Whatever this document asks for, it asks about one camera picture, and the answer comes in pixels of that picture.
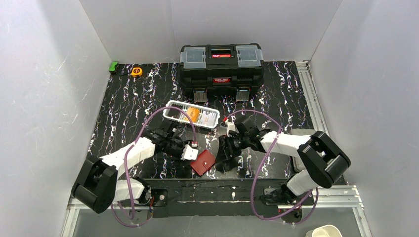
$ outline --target gray floor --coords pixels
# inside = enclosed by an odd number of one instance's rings
[[[304,237],[317,227],[331,224],[344,237],[360,237],[352,208],[317,208],[303,224],[292,227],[281,220],[261,221],[254,216],[185,216],[155,218],[141,228],[126,228],[113,217],[111,210],[96,214],[80,210],[75,237]]]

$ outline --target black toolbox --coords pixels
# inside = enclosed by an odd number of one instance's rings
[[[183,46],[179,85],[195,102],[206,102],[207,93],[248,101],[263,85],[264,64],[257,43]]]

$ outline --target metal frame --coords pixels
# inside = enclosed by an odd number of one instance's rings
[[[314,129],[324,131],[328,134],[323,113],[317,99],[317,94],[314,88],[308,62],[298,62],[296,65],[298,75],[303,87],[303,93],[307,101],[311,119],[313,121]],[[319,200],[316,208],[352,208],[359,231],[361,233],[361,237],[372,236],[364,215],[364,205],[362,204],[356,186],[339,185],[333,186],[330,189],[319,188],[318,194]],[[291,206],[289,205],[278,206],[280,209],[287,209],[290,207]],[[305,205],[302,208],[312,208],[312,206]],[[88,209],[88,207],[77,199],[73,197],[70,198],[67,207],[67,218],[61,235],[62,237],[73,236],[80,209]]]

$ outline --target white container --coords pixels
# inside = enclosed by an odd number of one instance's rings
[[[220,111],[218,111],[218,110],[207,108],[207,107],[204,107],[204,106],[195,105],[195,104],[189,104],[189,103],[186,103],[186,102],[180,102],[180,101],[176,101],[176,100],[170,100],[166,104],[166,106],[173,106],[173,105],[181,106],[182,110],[185,111],[185,112],[188,111],[188,109],[190,107],[198,109],[199,110],[198,120],[193,123],[196,127],[204,127],[204,128],[208,128],[208,129],[214,129],[218,125],[218,120],[220,118]],[[215,113],[215,119],[213,120],[213,122],[211,124],[204,124],[201,121],[201,118],[202,118],[202,116],[205,112]],[[189,124],[189,121],[185,120],[186,116],[184,114],[180,114],[179,118],[173,118],[173,117],[169,117],[168,113],[169,113],[169,109],[165,109],[163,111],[163,117],[165,117],[165,118],[167,118],[171,121],[177,121],[177,122],[182,122],[182,123]]]
[[[305,237],[342,237],[342,234],[336,226],[325,225],[307,232]]]

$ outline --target green object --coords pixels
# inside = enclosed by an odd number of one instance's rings
[[[119,65],[118,62],[116,62],[116,61],[112,62],[111,66],[109,67],[109,72],[110,73],[115,73],[118,69],[118,65]]]

